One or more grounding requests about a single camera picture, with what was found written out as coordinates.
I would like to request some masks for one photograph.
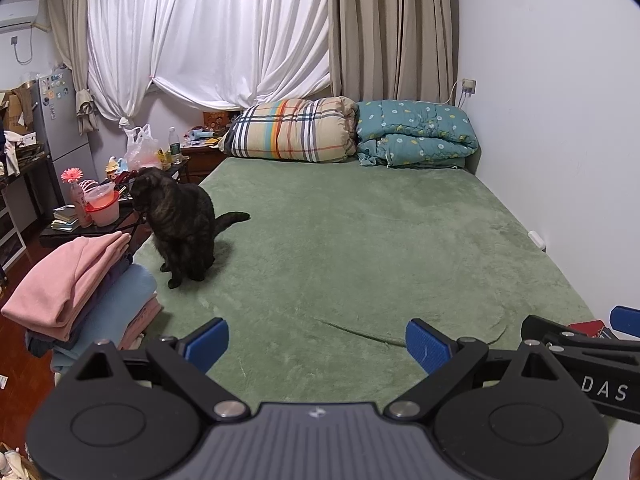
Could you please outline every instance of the water bottle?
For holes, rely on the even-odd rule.
[[[174,126],[169,128],[169,151],[171,152],[171,158],[174,164],[180,164],[182,162],[180,139],[178,138],[178,134],[175,133]]]

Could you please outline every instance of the curtain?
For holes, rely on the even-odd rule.
[[[334,95],[443,102],[453,82],[449,0],[329,0]]]
[[[71,69],[76,89],[76,113],[80,134],[97,130],[95,103],[87,89],[86,0],[47,0],[49,19],[62,61]]]
[[[164,0],[154,82],[201,110],[303,97],[329,79],[328,0]]]
[[[88,0],[89,87],[100,113],[129,128],[150,84],[161,1]]]

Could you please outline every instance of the blue gripper pad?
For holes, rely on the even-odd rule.
[[[222,357],[229,348],[229,325],[221,319],[190,340],[182,356],[203,374]]]
[[[613,330],[640,337],[640,310],[628,306],[616,306],[611,309],[609,323]]]
[[[451,347],[446,341],[427,332],[415,321],[410,321],[407,324],[404,331],[404,341],[409,355],[428,374],[433,374],[453,357]]]

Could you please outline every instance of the beige curtain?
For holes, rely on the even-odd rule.
[[[453,83],[449,0],[329,0],[334,95],[444,102]]]
[[[47,0],[49,19],[62,61],[72,70],[80,134],[98,129],[95,103],[87,89],[86,0]]]

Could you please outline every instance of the cat tail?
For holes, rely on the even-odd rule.
[[[238,222],[246,222],[251,216],[249,213],[242,213],[240,211],[232,211],[224,213],[216,218],[216,225],[213,229],[213,237],[218,236],[227,227],[232,226]]]

